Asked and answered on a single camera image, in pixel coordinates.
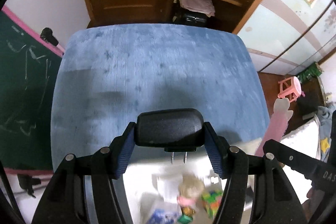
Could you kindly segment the green chalkboard pink frame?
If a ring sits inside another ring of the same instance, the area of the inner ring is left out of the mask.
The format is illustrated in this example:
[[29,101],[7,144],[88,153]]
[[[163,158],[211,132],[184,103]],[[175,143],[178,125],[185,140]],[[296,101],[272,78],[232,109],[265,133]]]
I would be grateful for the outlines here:
[[13,173],[52,172],[51,108],[62,55],[1,9],[1,162]]

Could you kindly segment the folded pink cloth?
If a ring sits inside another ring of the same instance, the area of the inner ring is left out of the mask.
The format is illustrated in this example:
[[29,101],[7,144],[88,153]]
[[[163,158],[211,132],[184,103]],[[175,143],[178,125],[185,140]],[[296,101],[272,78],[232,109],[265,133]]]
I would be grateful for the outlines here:
[[174,3],[177,2],[179,2],[183,9],[202,13],[208,17],[215,16],[215,8],[212,0],[174,0]]

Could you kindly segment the pink plastic stool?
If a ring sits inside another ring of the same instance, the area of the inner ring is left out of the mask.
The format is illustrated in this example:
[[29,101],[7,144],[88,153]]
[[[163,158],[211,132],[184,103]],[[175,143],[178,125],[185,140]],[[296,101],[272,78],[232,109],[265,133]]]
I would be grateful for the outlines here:
[[277,97],[280,99],[288,98],[291,103],[296,101],[299,97],[305,96],[301,83],[296,76],[281,80],[278,83],[280,86],[280,92]]

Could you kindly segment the multicolour puzzle cube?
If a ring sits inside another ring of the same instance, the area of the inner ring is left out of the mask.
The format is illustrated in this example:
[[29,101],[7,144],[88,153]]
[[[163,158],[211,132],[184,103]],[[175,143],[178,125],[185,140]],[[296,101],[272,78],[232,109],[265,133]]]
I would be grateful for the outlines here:
[[209,218],[213,219],[217,214],[221,204],[222,195],[222,190],[212,190],[209,192],[205,191],[202,193],[202,205]]

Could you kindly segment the white storage box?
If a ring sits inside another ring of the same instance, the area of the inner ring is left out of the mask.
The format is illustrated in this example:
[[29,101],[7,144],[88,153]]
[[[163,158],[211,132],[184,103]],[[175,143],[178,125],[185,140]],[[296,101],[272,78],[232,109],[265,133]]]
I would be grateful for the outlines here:
[[175,157],[173,163],[154,159],[131,164],[113,182],[127,223],[147,223],[159,211],[181,214],[186,209],[193,223],[212,223],[202,196],[223,192],[226,180],[213,171],[204,149],[189,153],[187,161]]

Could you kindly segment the pink round keychain charm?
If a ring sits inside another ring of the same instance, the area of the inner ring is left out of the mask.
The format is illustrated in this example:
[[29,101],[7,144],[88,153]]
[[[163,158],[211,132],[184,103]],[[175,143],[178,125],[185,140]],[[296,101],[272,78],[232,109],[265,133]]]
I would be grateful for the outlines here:
[[184,174],[179,184],[177,202],[181,207],[195,206],[205,189],[204,182],[194,174]]

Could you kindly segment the pink hair roller clip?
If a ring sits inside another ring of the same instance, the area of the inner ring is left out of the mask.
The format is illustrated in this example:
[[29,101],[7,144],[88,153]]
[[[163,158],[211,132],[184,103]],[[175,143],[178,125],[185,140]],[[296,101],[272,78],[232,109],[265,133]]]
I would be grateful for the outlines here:
[[293,116],[293,110],[289,109],[290,102],[288,98],[276,99],[273,105],[273,114],[271,115],[269,126],[264,137],[256,150],[255,155],[262,157],[264,155],[263,146],[266,141],[273,139],[280,141],[287,130],[288,122]]

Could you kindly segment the blue plush table mat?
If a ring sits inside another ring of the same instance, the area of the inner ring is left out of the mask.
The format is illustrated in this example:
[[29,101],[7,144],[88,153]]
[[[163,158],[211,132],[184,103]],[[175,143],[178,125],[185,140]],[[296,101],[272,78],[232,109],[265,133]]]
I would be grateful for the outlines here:
[[230,144],[265,134],[264,93],[237,35],[175,24],[78,31],[55,84],[52,164],[109,145],[141,113],[179,108],[197,109]]

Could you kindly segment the black clamp on chalkboard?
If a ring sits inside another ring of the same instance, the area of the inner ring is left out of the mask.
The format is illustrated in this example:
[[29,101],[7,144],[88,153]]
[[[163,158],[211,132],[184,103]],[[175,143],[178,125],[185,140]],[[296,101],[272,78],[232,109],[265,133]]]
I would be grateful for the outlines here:
[[58,40],[53,36],[52,30],[48,27],[42,29],[40,38],[44,40],[45,42],[52,44],[53,46],[59,45]]

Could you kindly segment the blue dental floss box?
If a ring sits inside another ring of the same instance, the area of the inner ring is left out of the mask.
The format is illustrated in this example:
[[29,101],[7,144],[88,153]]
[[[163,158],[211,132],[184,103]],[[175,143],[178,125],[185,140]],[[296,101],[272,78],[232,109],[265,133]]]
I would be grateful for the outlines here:
[[179,214],[176,212],[156,209],[146,221],[146,224],[173,224],[178,216]]

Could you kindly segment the black power adapter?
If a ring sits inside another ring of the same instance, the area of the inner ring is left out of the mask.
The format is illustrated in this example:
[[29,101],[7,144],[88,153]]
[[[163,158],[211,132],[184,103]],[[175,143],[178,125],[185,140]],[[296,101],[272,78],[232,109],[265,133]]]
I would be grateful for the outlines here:
[[164,149],[171,162],[183,153],[186,162],[187,154],[205,143],[203,125],[202,114],[192,108],[151,111],[138,116],[134,140],[139,147]]

